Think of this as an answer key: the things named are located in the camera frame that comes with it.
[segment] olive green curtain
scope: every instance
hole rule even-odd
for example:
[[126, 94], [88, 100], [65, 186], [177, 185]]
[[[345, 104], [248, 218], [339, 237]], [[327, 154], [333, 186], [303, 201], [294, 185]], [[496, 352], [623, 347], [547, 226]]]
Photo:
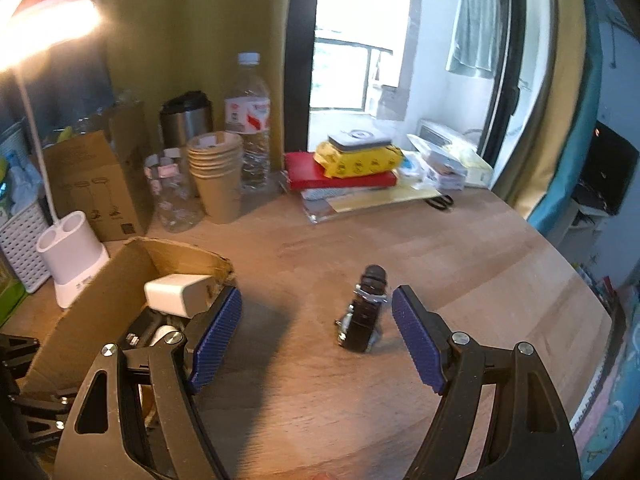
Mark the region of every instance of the olive green curtain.
[[152, 136], [162, 102], [200, 89], [224, 128], [224, 97], [237, 54], [262, 56], [271, 89], [271, 160], [282, 162], [282, 86], [289, 0], [104, 0], [108, 65], [115, 88], [145, 102]]
[[493, 189], [523, 218], [544, 198], [572, 126], [586, 51], [584, 0], [556, 0], [556, 24], [546, 105], [527, 125]]

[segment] qr code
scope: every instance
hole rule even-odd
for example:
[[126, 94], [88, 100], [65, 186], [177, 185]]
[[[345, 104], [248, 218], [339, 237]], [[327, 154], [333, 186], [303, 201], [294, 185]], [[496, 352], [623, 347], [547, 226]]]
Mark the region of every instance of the qr code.
[[133, 224], [120, 224], [122, 228], [122, 233], [126, 235], [134, 235], [136, 234], [136, 228], [133, 227]]

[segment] textured blue pad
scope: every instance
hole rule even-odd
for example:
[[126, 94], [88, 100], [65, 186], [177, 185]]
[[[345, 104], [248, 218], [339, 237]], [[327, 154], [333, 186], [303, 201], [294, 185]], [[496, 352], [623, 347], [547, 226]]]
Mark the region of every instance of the textured blue pad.
[[[415, 307], [424, 308], [421, 304]], [[394, 291], [391, 312], [400, 329], [404, 344], [414, 360], [420, 379], [424, 384], [431, 386], [435, 393], [441, 395], [447, 381], [442, 373], [440, 353], [427, 329], [418, 318], [414, 306], [399, 288]]]
[[242, 296], [235, 288], [193, 354], [193, 371], [189, 383], [196, 393], [216, 375], [241, 313]]

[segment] black scissors handle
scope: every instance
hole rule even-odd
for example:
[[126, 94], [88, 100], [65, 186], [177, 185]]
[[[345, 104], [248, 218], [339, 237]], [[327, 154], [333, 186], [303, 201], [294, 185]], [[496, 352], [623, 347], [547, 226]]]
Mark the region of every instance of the black scissors handle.
[[449, 195], [435, 196], [433, 198], [427, 198], [424, 201], [438, 211], [446, 211], [453, 207], [454, 204], [452, 197]]

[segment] tabletop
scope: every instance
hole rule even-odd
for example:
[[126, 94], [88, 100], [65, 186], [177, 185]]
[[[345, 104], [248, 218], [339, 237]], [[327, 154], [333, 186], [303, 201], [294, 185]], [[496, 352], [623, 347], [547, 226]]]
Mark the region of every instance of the tabletop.
[[[235, 478], [404, 475], [440, 398], [420, 382], [390, 312], [370, 354], [335, 344], [334, 320], [369, 264], [386, 269], [389, 290], [411, 285], [452, 330], [480, 344], [532, 343], [569, 418], [609, 333], [608, 315], [578, 274], [487, 190], [465, 190], [449, 212], [416, 202], [318, 225], [295, 197], [281, 196], [233, 224], [205, 220], [172, 235], [155, 222], [148, 236], [211, 250], [236, 269], [242, 320], [216, 379], [196, 398]], [[59, 316], [47, 283], [2, 331], [43, 337]], [[463, 473], [478, 464], [492, 393], [483, 388]]]

